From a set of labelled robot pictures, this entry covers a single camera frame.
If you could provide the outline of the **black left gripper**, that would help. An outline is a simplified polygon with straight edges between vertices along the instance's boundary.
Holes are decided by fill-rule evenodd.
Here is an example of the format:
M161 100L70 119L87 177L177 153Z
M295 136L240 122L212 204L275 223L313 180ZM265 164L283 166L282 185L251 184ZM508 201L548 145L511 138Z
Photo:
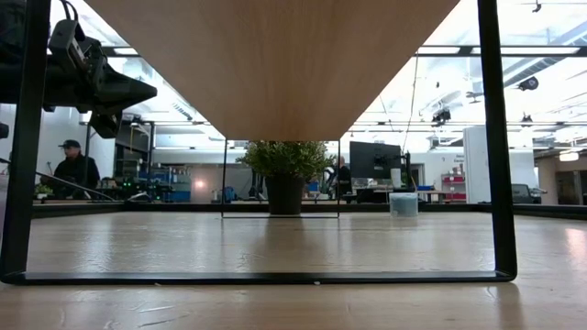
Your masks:
M101 138L115 138L122 111L158 94L156 87L116 72L107 61L101 42L81 43L85 62L66 63L48 56L45 104L72 106L90 113L89 124Z

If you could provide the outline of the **blue candle cup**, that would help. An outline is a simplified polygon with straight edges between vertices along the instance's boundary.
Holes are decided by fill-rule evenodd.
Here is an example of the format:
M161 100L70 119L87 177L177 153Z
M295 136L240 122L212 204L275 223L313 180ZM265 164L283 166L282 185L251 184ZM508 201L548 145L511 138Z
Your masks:
M392 217L418 216L418 195L415 192L390 192L389 206Z

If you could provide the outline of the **person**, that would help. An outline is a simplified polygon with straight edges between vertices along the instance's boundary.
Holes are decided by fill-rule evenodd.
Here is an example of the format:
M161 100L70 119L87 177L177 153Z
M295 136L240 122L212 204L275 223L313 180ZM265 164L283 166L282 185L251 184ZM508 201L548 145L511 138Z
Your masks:
M338 171L331 184L337 198L352 193L351 173L343 156L338 159Z
M77 140L67 139L60 145L60 148L64 151L65 159L58 164L53 176L94 189L100 180L100 173L95 160L89 156L84 156L81 145ZM51 188L53 195L58 199L84 198L83 190L63 185L59 181L42 177L40 182Z

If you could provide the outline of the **wooden riser shelf black legs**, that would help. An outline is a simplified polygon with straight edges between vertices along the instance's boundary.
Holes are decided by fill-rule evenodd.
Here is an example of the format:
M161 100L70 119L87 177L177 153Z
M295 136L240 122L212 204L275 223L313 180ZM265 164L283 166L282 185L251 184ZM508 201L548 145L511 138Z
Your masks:
M342 136L459 0L96 0L93 9L226 138ZM508 282L517 275L496 0L478 0L495 268L465 272L106 273L27 270L50 0L17 0L22 56L0 281L15 285Z

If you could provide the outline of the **green potted plant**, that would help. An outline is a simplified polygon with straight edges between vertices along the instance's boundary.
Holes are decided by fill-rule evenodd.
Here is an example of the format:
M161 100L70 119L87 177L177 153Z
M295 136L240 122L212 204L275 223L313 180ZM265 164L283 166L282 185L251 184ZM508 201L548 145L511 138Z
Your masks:
M325 141L250 141L237 159L265 180L270 215L299 215L305 186L333 164Z

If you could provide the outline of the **black computer monitor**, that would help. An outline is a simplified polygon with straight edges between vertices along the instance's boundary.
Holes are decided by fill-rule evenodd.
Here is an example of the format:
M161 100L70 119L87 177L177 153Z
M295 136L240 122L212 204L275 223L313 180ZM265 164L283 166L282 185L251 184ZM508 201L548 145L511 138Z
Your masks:
M402 151L396 145L351 141L349 166L353 179L400 180Z

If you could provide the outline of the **small red shelf unit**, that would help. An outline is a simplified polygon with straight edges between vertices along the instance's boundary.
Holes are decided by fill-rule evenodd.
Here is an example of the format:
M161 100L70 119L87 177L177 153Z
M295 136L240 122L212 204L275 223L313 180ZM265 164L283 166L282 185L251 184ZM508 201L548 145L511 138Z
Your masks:
M443 174L441 189L445 204L464 204L467 201L465 176L462 174Z

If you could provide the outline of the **dark cart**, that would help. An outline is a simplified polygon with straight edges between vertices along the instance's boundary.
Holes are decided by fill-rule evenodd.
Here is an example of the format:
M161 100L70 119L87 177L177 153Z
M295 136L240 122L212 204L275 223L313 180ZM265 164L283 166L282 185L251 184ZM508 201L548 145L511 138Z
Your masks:
M540 188L530 188L527 184L512 184L514 204L541 204L542 195L547 193L548 192L546 190Z

